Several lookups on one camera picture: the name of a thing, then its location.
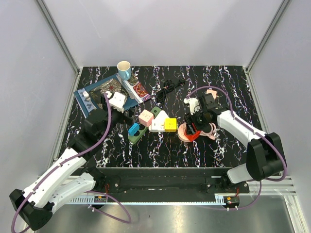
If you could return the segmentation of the yellow cube socket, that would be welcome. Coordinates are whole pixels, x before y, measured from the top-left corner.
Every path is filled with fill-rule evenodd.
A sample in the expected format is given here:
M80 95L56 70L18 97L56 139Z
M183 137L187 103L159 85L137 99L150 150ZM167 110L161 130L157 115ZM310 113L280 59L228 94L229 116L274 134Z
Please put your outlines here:
M177 119L176 118L166 118L164 121L164 130L165 132L176 132L178 129Z

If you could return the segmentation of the pink cube socket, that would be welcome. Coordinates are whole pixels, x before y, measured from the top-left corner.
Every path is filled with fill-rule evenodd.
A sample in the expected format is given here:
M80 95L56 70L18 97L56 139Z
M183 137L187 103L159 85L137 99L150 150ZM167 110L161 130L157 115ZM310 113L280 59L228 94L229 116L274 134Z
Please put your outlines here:
M154 119L154 114L144 109L138 116L139 123L145 127L149 127Z

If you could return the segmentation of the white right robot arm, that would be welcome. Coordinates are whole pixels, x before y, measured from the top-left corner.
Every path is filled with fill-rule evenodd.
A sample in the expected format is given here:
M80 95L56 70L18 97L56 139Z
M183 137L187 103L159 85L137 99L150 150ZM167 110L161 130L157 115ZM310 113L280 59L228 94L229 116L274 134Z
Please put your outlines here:
M222 128L238 139L247 149L246 162L229 169L221 177L221 188L232 192L239 183L262 181L285 172L286 161L281 139L276 133L266 133L250 125L231 109L221 106L211 93L198 98L185 98L189 112L184 115L184 135L189 141L206 135L212 138Z

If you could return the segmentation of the green power strip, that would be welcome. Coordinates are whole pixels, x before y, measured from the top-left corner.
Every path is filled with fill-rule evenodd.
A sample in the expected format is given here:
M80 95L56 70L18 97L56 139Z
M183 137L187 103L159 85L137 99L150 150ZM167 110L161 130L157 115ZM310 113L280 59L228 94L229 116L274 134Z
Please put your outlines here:
M158 113L161 111L159 107L154 107L152 110L150 110L151 113L154 114L154 119L158 115ZM142 136L145 134L145 132L148 130L148 127L143 126L142 124L139 124L139 131L134 136L128 136L128 139L131 143L135 144L137 143Z

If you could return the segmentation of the pink round socket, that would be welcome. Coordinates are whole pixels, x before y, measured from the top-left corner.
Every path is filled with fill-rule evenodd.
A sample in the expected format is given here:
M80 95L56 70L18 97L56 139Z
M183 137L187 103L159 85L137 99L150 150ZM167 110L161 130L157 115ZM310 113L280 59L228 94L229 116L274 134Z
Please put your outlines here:
M181 124L178 127L177 131L178 138L185 143L192 142L193 141L193 136L192 135L187 135L187 125L186 123Z

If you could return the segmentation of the white triangular power strip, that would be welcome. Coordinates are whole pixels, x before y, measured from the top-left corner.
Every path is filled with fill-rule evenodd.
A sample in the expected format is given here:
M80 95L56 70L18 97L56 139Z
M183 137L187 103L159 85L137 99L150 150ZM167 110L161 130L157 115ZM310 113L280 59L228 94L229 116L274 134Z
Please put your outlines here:
M152 119L151 125L148 127L150 132L164 132L165 131L165 120L169 118L164 110L161 110L155 119Z

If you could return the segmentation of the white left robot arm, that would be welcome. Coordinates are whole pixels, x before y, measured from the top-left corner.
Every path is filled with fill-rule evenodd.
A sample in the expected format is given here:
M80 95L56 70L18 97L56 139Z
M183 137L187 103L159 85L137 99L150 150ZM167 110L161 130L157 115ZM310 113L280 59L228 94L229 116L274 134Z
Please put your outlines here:
M88 167L68 184L63 182L97 153L118 123L130 125L133 121L131 110L125 113L111 108L92 110L59 159L31 185L11 192L9 198L15 210L11 231L15 232L18 217L28 229L41 229L60 207L82 193L96 193L101 199L108 198L107 192L114 191L120 180L117 176L103 174L94 166Z

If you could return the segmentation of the blue plug adapter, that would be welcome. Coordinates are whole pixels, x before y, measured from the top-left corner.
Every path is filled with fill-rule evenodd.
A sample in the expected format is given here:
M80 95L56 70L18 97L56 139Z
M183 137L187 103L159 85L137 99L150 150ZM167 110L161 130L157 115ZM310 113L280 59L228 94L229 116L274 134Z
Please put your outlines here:
M128 133L130 136L134 136L138 131L139 131L139 124L134 123L128 130Z

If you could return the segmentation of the red cube socket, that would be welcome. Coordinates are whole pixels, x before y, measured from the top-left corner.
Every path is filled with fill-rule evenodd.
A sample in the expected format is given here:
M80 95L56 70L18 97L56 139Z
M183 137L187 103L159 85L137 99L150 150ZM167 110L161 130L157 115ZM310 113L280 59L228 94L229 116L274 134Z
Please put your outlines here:
M200 136L200 133L201 131L197 131L194 134L187 134L187 132L185 132L184 135L190 142L192 142Z

